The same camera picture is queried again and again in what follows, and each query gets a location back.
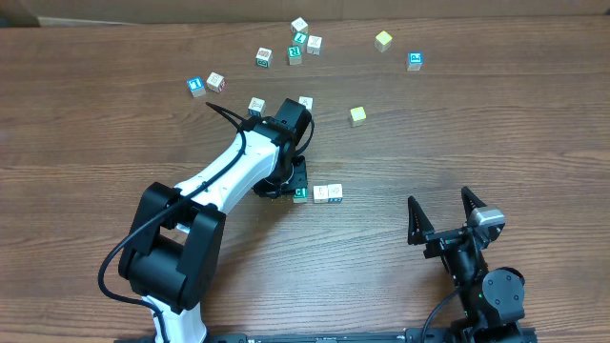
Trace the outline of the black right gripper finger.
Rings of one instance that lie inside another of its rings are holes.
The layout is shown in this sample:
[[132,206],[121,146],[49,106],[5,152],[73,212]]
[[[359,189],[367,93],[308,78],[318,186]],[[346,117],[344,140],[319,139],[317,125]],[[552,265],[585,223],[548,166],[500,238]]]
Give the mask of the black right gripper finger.
[[427,242],[427,236],[435,229],[413,196],[408,198],[408,244],[419,245]]
[[465,211],[466,222],[471,223],[471,214],[475,209],[486,207],[486,204],[480,200],[467,186],[461,188],[461,200]]

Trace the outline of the green C wooden block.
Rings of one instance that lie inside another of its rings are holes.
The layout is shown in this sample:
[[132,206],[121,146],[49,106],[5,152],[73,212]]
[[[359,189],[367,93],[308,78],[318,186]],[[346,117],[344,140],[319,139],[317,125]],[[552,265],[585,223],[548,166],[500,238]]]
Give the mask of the green C wooden block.
[[293,196],[293,202],[295,204],[307,203],[308,202],[308,189],[307,188],[296,189],[295,194]]

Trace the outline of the plain wooden picture block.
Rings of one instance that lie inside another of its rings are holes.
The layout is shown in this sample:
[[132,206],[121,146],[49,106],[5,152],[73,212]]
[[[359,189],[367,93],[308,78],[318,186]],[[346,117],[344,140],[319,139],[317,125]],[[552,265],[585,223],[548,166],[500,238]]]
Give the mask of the plain wooden picture block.
[[327,185],[314,186],[313,198],[315,203],[327,203],[329,201],[329,190]]

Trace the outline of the blue side wooden block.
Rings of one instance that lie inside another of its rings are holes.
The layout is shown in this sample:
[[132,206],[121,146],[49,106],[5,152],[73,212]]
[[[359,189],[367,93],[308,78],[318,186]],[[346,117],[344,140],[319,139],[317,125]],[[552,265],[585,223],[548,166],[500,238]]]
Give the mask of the blue side wooden block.
[[343,189],[341,184],[328,185],[328,202],[341,203],[343,200]]

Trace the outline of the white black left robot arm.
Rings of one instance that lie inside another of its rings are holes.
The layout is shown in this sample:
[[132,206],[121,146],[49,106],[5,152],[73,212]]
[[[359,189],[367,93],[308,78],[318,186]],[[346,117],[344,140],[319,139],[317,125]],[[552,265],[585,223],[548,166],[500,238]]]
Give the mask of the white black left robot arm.
[[151,342],[207,341],[200,302],[214,278],[227,215],[248,191],[275,199],[307,186],[303,152],[315,122],[304,105],[286,99],[276,115],[249,118],[213,110],[236,127],[231,146],[190,179],[145,189],[118,248],[119,275],[137,293],[135,304],[152,313]]

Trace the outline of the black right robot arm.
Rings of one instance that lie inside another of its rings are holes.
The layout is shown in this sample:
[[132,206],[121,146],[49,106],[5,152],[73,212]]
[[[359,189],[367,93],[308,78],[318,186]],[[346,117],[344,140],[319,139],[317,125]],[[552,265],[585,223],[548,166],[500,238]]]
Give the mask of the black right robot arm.
[[[420,329],[407,329],[408,342],[530,343],[536,330],[523,328],[525,279],[516,269],[488,269],[482,251],[497,240],[505,226],[502,211],[486,205],[469,188],[461,189],[465,222],[461,227],[436,232],[416,199],[408,198],[408,243],[423,245],[424,257],[441,259],[455,289],[428,315]],[[458,298],[465,317],[448,328],[433,330],[437,313]]]

